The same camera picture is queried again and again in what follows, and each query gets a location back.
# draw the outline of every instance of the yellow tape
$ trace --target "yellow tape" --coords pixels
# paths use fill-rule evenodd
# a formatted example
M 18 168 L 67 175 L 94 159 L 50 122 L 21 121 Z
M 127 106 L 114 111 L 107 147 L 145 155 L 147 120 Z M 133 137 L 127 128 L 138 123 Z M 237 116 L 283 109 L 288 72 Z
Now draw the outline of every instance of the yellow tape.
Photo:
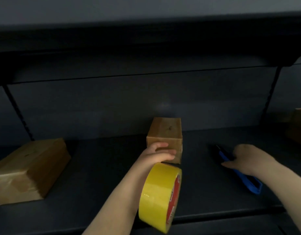
M 179 198 L 182 170 L 156 163 L 145 181 L 139 204 L 139 218 L 167 233 Z

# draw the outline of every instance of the finger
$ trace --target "finger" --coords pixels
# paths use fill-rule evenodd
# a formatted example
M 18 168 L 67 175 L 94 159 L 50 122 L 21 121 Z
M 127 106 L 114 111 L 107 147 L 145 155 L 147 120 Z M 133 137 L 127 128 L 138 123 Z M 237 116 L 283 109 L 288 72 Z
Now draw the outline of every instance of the finger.
M 167 142 L 155 142 L 155 143 L 152 143 L 148 148 L 155 151 L 157 148 L 165 148 L 168 145 L 169 144 Z
M 175 149 L 162 149 L 162 150 L 157 150 L 156 153 L 169 153 L 171 155 L 176 155 L 176 150 Z
M 221 163 L 221 165 L 223 165 L 226 168 L 235 169 L 234 161 L 223 162 Z
M 166 160 L 173 160 L 175 158 L 175 155 L 171 155 L 169 153 L 155 153 L 150 155 L 150 157 L 153 163 L 157 162 L 163 162 Z

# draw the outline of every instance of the blue knife handle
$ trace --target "blue knife handle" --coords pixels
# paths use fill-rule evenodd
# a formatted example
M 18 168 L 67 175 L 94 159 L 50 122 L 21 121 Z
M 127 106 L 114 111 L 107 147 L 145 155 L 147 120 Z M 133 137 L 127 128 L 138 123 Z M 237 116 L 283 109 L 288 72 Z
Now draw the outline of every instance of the blue knife handle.
M 230 161 L 224 154 L 222 151 L 219 151 L 219 155 L 222 157 L 222 159 L 227 162 Z M 233 169 L 234 172 L 238 175 L 239 178 L 241 178 L 242 182 L 244 183 L 244 185 L 246 185 L 246 187 L 253 192 L 254 194 L 260 194 L 261 193 L 261 188 L 263 186 L 263 183 L 260 182 L 256 177 L 253 177 L 254 180 L 256 180 L 258 182 L 258 186 L 255 186 L 248 178 L 247 175 L 241 173 L 240 171 Z

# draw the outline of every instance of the blue utility knife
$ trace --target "blue utility knife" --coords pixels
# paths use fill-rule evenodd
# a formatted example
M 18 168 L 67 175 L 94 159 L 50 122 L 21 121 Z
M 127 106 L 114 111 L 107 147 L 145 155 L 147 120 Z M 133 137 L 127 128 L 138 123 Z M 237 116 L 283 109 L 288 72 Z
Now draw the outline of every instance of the blue utility knife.
M 227 161 L 233 161 L 235 158 L 232 154 L 228 153 L 226 150 L 224 150 L 221 146 L 216 145 L 216 148 L 218 150 L 218 154 L 221 156 L 221 158 L 227 162 Z M 238 175 L 238 177 L 242 180 L 243 184 L 254 194 L 260 194 L 261 188 L 263 186 L 262 182 L 260 182 L 256 177 L 248 176 L 240 171 L 233 169 L 234 172 Z

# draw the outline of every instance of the right arm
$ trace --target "right arm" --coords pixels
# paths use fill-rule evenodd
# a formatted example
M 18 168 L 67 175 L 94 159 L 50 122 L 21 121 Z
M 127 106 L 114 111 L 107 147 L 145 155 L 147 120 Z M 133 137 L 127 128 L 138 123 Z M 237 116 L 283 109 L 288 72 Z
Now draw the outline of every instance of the right arm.
M 301 231 L 301 177 L 253 145 L 240 144 L 233 153 L 236 159 L 222 165 L 255 176 L 265 183 Z

